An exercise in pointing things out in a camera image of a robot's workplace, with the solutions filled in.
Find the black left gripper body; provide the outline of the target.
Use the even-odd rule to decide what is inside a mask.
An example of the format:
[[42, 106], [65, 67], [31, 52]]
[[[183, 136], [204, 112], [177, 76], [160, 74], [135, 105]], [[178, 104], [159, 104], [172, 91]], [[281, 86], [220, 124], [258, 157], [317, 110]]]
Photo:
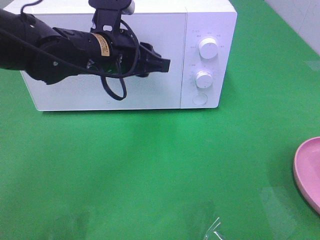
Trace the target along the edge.
[[145, 62], [150, 51], [140, 45], [133, 31], [121, 28], [114, 36], [90, 32], [88, 42], [88, 74], [109, 78], [149, 76]]

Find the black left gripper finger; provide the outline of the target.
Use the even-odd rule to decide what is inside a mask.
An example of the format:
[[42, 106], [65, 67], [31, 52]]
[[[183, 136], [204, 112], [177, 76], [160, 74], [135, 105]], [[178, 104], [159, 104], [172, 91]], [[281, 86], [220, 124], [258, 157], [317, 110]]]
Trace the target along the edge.
[[148, 49], [154, 55], [157, 55], [158, 57], [161, 57], [161, 55], [154, 50], [154, 48], [153, 48], [153, 46], [151, 44], [146, 43], [146, 42], [140, 42], [140, 45], [145, 47], [146, 49]]
[[144, 70], [146, 73], [167, 73], [170, 69], [170, 63], [170, 59], [165, 59], [161, 57], [148, 57], [145, 60]]

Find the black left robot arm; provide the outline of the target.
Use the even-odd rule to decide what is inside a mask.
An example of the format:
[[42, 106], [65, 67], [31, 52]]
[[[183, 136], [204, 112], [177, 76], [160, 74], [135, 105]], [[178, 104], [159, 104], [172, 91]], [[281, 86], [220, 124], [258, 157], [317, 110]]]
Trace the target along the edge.
[[128, 26], [84, 32], [50, 27], [29, 13], [1, 10], [0, 66], [53, 85], [77, 75], [147, 77], [168, 72], [170, 61], [152, 45], [139, 42]]

